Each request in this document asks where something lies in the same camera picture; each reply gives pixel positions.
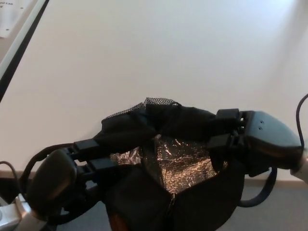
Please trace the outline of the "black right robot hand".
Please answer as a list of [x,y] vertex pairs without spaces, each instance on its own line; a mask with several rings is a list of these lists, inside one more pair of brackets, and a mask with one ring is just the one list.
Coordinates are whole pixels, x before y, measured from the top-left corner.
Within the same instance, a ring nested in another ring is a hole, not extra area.
[[233,159],[243,164],[250,177],[269,168],[296,169],[304,148],[284,123],[263,111],[220,109],[210,121],[206,143],[214,170]]

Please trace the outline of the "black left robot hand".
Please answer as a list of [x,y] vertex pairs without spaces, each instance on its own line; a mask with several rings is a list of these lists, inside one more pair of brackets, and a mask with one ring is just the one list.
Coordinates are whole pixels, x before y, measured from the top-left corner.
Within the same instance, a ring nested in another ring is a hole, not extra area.
[[116,164],[100,154],[93,140],[77,141],[47,147],[31,158],[21,178],[26,201],[51,225],[68,223],[90,210],[102,195],[97,182]]

